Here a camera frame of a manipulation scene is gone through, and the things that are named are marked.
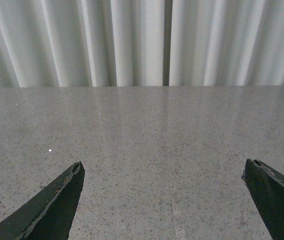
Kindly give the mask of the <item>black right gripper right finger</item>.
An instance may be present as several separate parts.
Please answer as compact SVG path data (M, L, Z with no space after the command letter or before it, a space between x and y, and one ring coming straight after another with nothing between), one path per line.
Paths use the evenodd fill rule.
M260 160L247 159L241 178L272 239L284 240L284 175Z

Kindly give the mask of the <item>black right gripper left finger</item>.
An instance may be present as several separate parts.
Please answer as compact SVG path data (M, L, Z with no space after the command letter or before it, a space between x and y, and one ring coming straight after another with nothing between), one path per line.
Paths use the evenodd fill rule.
M72 164L0 222L0 240L67 240L84 178L83 164Z

